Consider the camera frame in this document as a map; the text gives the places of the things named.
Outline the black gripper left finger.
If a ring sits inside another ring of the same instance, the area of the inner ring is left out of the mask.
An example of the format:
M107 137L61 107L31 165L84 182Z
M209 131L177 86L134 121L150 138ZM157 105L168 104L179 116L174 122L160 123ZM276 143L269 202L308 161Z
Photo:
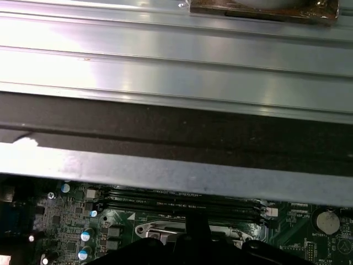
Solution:
M192 226L196 215L186 217L185 233L177 237L174 248L156 238L143 238L118 250L111 251L89 264L197 264L196 238Z

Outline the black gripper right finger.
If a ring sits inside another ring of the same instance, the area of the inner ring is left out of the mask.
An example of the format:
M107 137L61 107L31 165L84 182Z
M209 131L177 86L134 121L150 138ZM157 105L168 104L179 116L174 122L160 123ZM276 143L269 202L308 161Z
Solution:
M197 216L197 264L306 264L307 261L258 240L241 248L226 239L212 241L208 218Z

